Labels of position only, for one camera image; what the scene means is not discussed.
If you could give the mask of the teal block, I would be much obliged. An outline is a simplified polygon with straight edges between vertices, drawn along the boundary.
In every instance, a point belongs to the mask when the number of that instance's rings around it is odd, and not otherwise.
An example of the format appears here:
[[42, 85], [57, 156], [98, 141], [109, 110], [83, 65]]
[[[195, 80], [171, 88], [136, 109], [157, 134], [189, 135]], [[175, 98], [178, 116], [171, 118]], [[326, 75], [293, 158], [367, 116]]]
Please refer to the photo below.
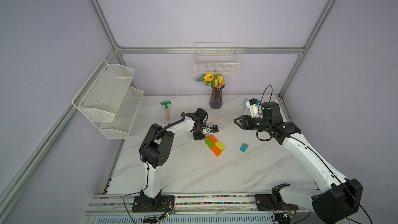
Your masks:
[[240, 147], [240, 151], [245, 152], [248, 148], [248, 144], [244, 143], [241, 147]]

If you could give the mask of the light blue toy fork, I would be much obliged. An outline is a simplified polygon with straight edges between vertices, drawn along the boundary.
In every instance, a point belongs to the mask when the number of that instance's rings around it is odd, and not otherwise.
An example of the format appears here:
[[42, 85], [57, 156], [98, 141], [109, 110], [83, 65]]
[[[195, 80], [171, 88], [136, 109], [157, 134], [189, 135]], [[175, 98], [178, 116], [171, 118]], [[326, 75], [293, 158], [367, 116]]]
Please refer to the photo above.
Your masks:
[[243, 113], [243, 115], [248, 115], [248, 113], [249, 113], [249, 107], [248, 107], [248, 105], [247, 105], [247, 102], [249, 102], [249, 99], [248, 99], [248, 98], [245, 98], [245, 99], [244, 99], [244, 103], [243, 103], [243, 106], [244, 106], [244, 113]]

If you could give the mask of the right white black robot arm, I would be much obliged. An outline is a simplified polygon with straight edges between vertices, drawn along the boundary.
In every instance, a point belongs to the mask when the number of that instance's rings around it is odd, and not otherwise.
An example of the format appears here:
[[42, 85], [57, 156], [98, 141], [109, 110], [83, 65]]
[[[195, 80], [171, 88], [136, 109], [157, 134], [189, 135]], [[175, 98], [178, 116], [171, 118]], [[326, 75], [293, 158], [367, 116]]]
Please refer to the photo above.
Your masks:
[[363, 192], [361, 183], [348, 179], [325, 161], [294, 123], [283, 120], [278, 103], [262, 103], [261, 111], [261, 117], [242, 115], [234, 123], [242, 130], [268, 133], [271, 140], [275, 139], [296, 157], [317, 186], [313, 191], [287, 183], [273, 187], [269, 197], [274, 209], [284, 205], [303, 207], [325, 224], [335, 224], [357, 213]]

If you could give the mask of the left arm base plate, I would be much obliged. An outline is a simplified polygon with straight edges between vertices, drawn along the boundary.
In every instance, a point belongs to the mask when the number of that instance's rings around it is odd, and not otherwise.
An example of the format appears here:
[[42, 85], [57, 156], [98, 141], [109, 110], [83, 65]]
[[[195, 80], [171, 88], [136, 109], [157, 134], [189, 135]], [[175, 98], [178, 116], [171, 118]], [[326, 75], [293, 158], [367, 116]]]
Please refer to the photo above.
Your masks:
[[174, 207], [175, 198], [175, 196], [162, 195], [161, 193], [151, 198], [141, 192], [139, 196], [134, 197], [131, 211], [133, 213], [163, 213]]

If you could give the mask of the yellow rectangular block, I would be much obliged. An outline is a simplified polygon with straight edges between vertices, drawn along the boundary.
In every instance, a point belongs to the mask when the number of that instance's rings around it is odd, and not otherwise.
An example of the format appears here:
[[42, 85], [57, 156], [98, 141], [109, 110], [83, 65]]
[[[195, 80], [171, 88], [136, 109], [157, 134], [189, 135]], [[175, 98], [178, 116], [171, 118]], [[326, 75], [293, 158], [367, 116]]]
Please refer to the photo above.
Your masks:
[[216, 142], [215, 145], [218, 147], [218, 149], [221, 152], [223, 152], [225, 150], [225, 147], [220, 142]]

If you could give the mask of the white two-tier mesh shelf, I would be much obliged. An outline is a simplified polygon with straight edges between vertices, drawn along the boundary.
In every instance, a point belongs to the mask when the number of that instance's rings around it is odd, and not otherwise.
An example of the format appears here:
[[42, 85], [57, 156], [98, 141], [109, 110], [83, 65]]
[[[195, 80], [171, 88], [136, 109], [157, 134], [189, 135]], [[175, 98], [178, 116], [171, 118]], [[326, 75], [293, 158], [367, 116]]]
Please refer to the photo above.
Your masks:
[[124, 140], [132, 129], [144, 92], [132, 86], [135, 70], [101, 61], [72, 105], [108, 140]]

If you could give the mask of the orange block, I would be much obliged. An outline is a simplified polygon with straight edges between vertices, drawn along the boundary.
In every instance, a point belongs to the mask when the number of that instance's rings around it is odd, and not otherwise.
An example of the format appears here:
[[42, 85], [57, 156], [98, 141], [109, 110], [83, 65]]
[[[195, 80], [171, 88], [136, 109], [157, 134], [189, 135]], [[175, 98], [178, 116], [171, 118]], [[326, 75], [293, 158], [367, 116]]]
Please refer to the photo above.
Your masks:
[[209, 138], [214, 144], [216, 144], [216, 143], [218, 142], [218, 140], [217, 140], [213, 135], [210, 135], [208, 138]]
[[222, 151], [217, 147], [217, 146], [213, 146], [211, 148], [212, 152], [218, 157], [221, 155]]

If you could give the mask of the dark ribbed glass vase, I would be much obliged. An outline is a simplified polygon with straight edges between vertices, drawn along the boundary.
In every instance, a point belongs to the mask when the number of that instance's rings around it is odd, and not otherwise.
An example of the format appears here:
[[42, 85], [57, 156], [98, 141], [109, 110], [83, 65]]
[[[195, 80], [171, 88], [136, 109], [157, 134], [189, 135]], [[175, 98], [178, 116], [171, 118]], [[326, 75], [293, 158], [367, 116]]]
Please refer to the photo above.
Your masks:
[[222, 90], [224, 89], [225, 85], [220, 86], [220, 87], [212, 87], [212, 92], [209, 100], [209, 105], [212, 109], [220, 109], [223, 105], [223, 99], [222, 99]]

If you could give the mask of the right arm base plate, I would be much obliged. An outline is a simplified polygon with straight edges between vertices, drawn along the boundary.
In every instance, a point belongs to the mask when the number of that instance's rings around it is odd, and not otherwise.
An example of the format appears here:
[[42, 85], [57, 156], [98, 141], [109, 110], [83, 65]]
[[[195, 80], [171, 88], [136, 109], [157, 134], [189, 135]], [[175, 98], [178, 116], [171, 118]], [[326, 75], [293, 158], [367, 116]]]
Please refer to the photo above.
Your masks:
[[271, 189], [267, 194], [256, 194], [255, 204], [258, 211], [293, 210], [299, 209], [296, 205], [287, 204], [282, 200], [280, 190], [290, 186], [290, 184], [280, 184]]

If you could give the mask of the yellow artificial flower bouquet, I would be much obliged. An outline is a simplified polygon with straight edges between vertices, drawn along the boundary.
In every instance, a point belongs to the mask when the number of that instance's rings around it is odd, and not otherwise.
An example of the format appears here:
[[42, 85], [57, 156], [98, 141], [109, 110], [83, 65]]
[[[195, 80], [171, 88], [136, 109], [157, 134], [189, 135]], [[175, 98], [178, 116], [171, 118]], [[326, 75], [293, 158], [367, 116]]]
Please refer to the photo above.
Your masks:
[[225, 76], [216, 74], [215, 72], [209, 72], [205, 75], [201, 75], [194, 80], [200, 82], [206, 87], [212, 87], [216, 90], [221, 90], [225, 87]]

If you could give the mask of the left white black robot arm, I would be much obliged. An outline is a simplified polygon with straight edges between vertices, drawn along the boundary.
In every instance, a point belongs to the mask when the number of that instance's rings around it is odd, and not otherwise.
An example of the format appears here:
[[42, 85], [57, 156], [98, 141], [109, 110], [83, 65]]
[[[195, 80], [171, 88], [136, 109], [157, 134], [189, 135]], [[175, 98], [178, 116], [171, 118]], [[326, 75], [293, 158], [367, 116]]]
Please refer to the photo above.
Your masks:
[[158, 168], [168, 160], [174, 138], [191, 132], [195, 141], [205, 139], [207, 119], [208, 113], [198, 108], [194, 113], [182, 113], [181, 119], [165, 126], [151, 125], [139, 149], [141, 161], [148, 164], [147, 186], [143, 190], [143, 196], [155, 199], [161, 194], [161, 175]]

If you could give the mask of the aluminium front rail frame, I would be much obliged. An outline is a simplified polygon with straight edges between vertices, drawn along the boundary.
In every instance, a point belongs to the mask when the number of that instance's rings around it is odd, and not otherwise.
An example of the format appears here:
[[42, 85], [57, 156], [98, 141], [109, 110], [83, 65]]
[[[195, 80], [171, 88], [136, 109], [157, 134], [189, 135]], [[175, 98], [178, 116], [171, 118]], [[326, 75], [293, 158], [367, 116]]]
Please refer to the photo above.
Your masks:
[[171, 210], [133, 213], [138, 194], [95, 195], [83, 219], [84, 224], [320, 224], [318, 216], [303, 207], [297, 211], [258, 211], [256, 194], [266, 192], [178, 194]]

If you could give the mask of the green rectangular block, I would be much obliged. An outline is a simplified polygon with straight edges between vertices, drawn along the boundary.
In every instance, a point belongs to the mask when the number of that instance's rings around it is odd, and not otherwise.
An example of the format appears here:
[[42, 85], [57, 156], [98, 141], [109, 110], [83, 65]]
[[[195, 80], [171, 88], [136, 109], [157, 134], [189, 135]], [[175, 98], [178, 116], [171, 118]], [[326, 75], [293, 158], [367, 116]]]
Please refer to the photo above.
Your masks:
[[206, 140], [205, 140], [205, 144], [206, 144], [210, 149], [212, 149], [212, 147], [215, 145], [215, 144], [211, 141], [211, 139], [206, 139]]

